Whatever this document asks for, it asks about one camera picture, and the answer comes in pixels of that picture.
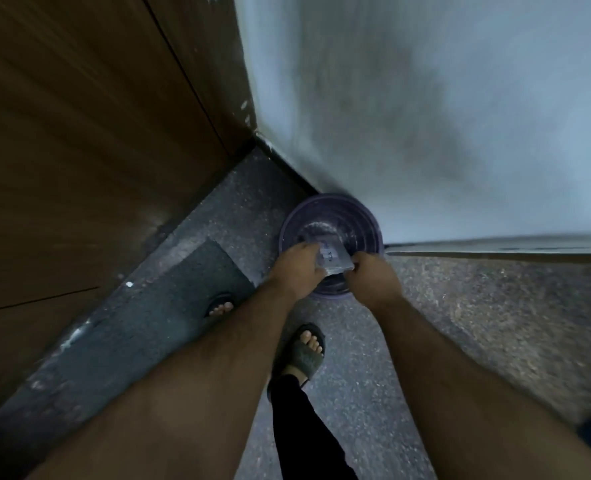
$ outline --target foot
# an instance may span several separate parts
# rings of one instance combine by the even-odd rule
[[[218,315],[224,315],[225,313],[230,312],[233,310],[233,303],[227,301],[224,305],[216,306],[213,310],[209,312],[210,317],[217,317]]]
[[[308,330],[303,331],[302,335],[300,335],[300,340],[302,341],[303,344],[307,345],[311,350],[317,352],[318,354],[324,355],[323,348],[318,343],[318,337],[316,337],[315,335],[311,335],[310,331],[308,331]],[[308,379],[308,377],[305,376],[305,373],[303,371],[301,371],[297,367],[294,367],[293,365],[287,365],[280,375],[285,376],[287,374],[291,374],[292,376],[295,376],[296,378],[298,378],[298,381],[300,382],[300,386],[302,384],[304,384]]]

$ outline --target speckled floor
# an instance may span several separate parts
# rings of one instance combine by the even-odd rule
[[[259,284],[275,258],[279,227],[306,196],[256,149],[126,280],[89,321],[84,333],[111,320],[143,287],[156,282],[207,239]],[[591,416],[591,265],[535,264],[449,258],[391,257],[408,298],[469,355],[577,424]],[[293,311],[286,339],[315,321],[327,336],[324,366],[307,386],[316,411],[364,479],[435,477],[371,315],[354,299],[305,299]],[[76,354],[76,343],[67,354]],[[152,349],[167,344],[151,343]],[[147,350],[124,351],[147,353]],[[0,457],[22,471],[59,437],[77,428],[115,388],[99,385],[91,399],[62,366],[61,351],[0,409]],[[131,372],[124,370],[127,376]],[[263,395],[237,480],[279,479],[270,404]]]

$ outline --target gray wall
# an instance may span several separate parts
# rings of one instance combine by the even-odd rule
[[[236,0],[258,128],[385,242],[591,234],[591,0]]]

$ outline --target floor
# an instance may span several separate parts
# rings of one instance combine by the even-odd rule
[[[247,156],[103,306],[81,317],[41,368],[1,407],[0,478],[19,478],[59,438],[194,336],[177,322],[173,329],[177,333],[166,333],[170,329],[163,322],[171,312],[156,314],[151,303],[141,305],[147,289],[168,287],[165,279],[175,280],[171,287],[195,279],[178,270],[195,260],[193,253],[197,255],[206,243],[228,255],[231,266],[226,256],[217,259],[223,269],[239,272],[240,293],[250,292],[251,284],[262,282],[275,259],[282,221],[306,196],[260,149]],[[389,259],[408,298],[469,355],[549,404],[570,423],[591,416],[591,265]],[[206,266],[198,261],[191,269]],[[178,309],[187,320],[194,320],[197,312],[191,310],[201,310],[210,293],[205,287],[193,305]],[[124,310],[133,319],[121,319]],[[148,326],[159,321],[164,333],[147,333],[145,341],[131,339],[142,336],[142,320]],[[328,341],[324,366],[307,393],[346,449],[358,476],[434,478],[371,315],[353,298],[305,299],[289,317],[283,339],[304,321],[320,325]],[[101,367],[97,362],[95,369],[72,367],[88,356],[91,343],[105,344],[107,360]],[[133,361],[138,367],[130,366]],[[264,395],[236,478],[280,478],[270,404]]]

